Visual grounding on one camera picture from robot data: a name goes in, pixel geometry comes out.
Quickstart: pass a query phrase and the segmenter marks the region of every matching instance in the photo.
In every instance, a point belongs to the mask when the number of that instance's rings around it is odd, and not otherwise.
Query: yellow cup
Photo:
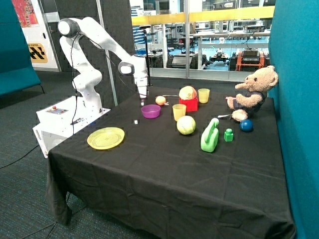
[[[180,117],[185,116],[186,105],[183,105],[183,104],[173,105],[173,114],[174,114],[175,121],[178,121]]]
[[[198,99],[201,103],[207,103],[209,98],[209,89],[199,89],[198,90]]]

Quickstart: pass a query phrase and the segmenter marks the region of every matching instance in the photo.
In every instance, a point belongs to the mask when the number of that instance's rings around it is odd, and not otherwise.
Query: orange machine
[[[264,52],[257,49],[240,51],[237,57],[236,71],[255,71],[265,66]]]

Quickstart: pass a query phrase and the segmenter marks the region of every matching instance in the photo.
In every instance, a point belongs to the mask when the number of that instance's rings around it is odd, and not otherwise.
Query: green plastic handle
[[[203,151],[211,153],[215,150],[219,136],[219,131],[216,128],[218,124],[219,120],[217,118],[213,118],[204,130],[200,140],[200,147]]]

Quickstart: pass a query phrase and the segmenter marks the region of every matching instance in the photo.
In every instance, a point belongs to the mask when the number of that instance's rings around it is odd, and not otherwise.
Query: pole
[[[148,37],[147,37],[145,29],[143,29],[143,32],[144,32],[144,41],[145,41],[145,50],[146,50],[146,66],[148,68],[148,86],[152,86],[151,75],[150,75],[150,63],[149,63]]]

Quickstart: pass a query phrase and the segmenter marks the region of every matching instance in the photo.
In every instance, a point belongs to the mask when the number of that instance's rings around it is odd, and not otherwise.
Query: teddy bear ear
[[[269,84],[271,87],[274,87],[278,83],[278,75],[276,74],[272,80],[272,82]]]

